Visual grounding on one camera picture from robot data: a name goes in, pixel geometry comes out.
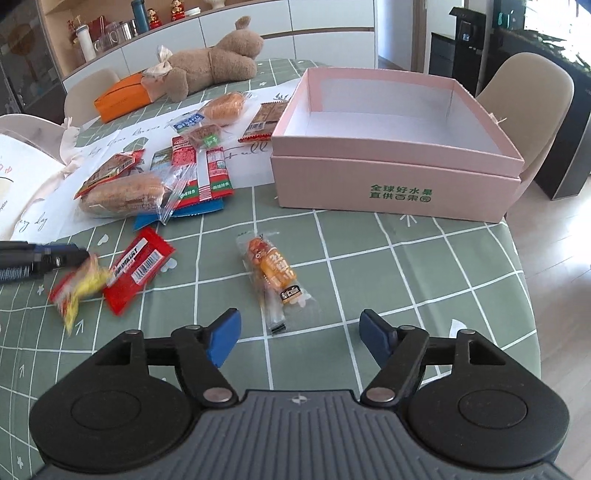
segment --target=pink box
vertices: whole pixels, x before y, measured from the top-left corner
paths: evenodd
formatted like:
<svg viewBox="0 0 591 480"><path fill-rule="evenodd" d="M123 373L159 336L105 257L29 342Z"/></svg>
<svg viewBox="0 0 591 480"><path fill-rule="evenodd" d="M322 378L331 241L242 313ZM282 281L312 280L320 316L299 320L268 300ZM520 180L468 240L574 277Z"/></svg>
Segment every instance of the pink box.
<svg viewBox="0 0 591 480"><path fill-rule="evenodd" d="M272 136L283 207L498 222L524 161L457 81L308 69Z"/></svg>

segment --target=barcode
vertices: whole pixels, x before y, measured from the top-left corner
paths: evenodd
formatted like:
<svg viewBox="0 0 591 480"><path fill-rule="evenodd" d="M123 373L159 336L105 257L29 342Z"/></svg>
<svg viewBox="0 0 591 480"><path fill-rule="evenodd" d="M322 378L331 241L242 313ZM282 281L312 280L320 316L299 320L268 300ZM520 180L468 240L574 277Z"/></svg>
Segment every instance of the barcode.
<svg viewBox="0 0 591 480"><path fill-rule="evenodd" d="M119 168L117 168L117 170L115 170L115 175L113 176L117 176L119 175L122 171L124 171L127 167L130 167L131 165L133 165L135 163L135 158L130 158L128 161L126 161L123 165L120 165Z"/></svg>
<svg viewBox="0 0 591 480"><path fill-rule="evenodd" d="M163 256L158 250L154 250L150 253L150 256L144 260L144 262L131 274L131 278L134 279L138 285L148 275L156 264L162 260Z"/></svg>
<svg viewBox="0 0 591 480"><path fill-rule="evenodd" d="M266 122L258 122L257 124L250 124L250 125L248 125L246 132L254 132L254 131L262 130L263 128L265 128L265 123Z"/></svg>

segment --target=red figurine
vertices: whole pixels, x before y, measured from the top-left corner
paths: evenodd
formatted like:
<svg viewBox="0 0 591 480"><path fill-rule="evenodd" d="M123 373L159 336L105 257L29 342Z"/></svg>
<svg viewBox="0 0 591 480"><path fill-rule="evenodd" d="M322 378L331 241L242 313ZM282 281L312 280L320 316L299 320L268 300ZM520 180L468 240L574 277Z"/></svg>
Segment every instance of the red figurine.
<svg viewBox="0 0 591 480"><path fill-rule="evenodd" d="M148 11L146 13L148 14L148 22L150 24L150 30L153 30L158 27L162 27L162 22L158 18L158 14L156 13L156 10L154 10L153 8L148 8Z"/></svg>
<svg viewBox="0 0 591 480"><path fill-rule="evenodd" d="M184 5L181 2L181 0L173 0L173 3L171 5L172 9L171 9L171 13L172 13L172 21L174 22L175 20L181 20L182 18L184 18Z"/></svg>

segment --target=blue gripper pad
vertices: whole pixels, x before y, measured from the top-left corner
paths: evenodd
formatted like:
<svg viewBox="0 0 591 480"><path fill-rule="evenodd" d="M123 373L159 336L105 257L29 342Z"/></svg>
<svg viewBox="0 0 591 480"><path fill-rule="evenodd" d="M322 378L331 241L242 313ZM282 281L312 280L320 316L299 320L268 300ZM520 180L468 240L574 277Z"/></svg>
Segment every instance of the blue gripper pad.
<svg viewBox="0 0 591 480"><path fill-rule="evenodd" d="M242 331L240 312L234 310L228 315L222 315L208 329L211 337L207 346L207 357L220 368L240 338Z"/></svg>
<svg viewBox="0 0 591 480"><path fill-rule="evenodd" d="M391 341L394 327L382 317L364 310L359 316L359 337L380 368L392 355Z"/></svg>

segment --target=wooden floor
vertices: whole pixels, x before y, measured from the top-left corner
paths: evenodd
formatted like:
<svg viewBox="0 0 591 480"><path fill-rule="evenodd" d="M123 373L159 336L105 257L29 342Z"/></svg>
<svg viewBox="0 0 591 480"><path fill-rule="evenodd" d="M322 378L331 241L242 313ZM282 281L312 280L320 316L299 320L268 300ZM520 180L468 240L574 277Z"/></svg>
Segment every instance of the wooden floor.
<svg viewBox="0 0 591 480"><path fill-rule="evenodd" d="M569 406L557 464L591 479L591 180L577 197L551 202L533 183L507 221L530 291L542 379Z"/></svg>

